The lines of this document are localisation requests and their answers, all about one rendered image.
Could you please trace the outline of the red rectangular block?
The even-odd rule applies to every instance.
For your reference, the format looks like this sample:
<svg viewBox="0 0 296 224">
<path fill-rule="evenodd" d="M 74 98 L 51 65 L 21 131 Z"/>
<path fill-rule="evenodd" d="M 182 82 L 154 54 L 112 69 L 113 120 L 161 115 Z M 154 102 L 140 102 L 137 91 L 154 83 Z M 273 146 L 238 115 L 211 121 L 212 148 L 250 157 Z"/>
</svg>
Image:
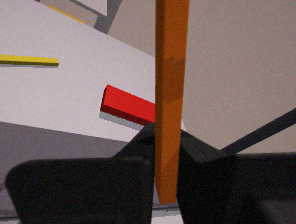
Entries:
<svg viewBox="0 0 296 224">
<path fill-rule="evenodd" d="M 103 93 L 100 111 L 146 125 L 155 123 L 155 104 L 115 88 L 106 86 Z"/>
</svg>

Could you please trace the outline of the grey ring with yellow handle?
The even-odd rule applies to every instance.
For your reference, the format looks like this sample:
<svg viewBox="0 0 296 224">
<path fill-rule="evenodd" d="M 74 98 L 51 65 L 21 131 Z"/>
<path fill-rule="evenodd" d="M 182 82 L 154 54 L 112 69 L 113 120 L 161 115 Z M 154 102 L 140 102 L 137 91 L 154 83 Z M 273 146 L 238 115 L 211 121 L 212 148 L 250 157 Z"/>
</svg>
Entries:
<svg viewBox="0 0 296 224">
<path fill-rule="evenodd" d="M 58 66 L 57 58 L 0 55 L 0 64 Z"/>
</svg>

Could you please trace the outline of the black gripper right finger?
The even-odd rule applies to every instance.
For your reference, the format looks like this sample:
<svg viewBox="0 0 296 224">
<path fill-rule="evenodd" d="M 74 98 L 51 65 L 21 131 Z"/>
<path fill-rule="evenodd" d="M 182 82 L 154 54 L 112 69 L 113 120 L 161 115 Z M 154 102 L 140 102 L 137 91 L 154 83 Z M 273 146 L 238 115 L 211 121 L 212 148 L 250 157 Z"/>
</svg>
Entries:
<svg viewBox="0 0 296 224">
<path fill-rule="evenodd" d="M 227 154 L 181 129 L 176 198 L 183 224 L 237 224 L 254 189 L 296 188 L 296 152 Z"/>
</svg>

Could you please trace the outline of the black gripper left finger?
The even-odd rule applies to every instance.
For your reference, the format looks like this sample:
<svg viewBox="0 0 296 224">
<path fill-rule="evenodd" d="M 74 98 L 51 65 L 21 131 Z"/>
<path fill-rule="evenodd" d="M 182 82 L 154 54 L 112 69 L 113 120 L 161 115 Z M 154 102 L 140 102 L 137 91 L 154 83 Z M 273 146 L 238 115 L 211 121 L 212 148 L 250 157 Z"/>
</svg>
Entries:
<svg viewBox="0 0 296 224">
<path fill-rule="evenodd" d="M 31 216 L 123 213 L 151 224 L 155 123 L 148 122 L 111 158 L 30 160 L 6 174 L 20 223 Z"/>
</svg>

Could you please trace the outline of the orange long bar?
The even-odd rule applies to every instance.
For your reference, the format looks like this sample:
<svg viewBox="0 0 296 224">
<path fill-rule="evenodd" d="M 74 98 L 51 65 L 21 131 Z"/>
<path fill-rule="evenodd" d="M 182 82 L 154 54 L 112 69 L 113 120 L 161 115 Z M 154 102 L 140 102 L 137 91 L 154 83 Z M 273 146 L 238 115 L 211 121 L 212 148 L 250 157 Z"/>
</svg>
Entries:
<svg viewBox="0 0 296 224">
<path fill-rule="evenodd" d="M 190 0 L 155 0 L 155 187 L 176 202 Z"/>
</svg>

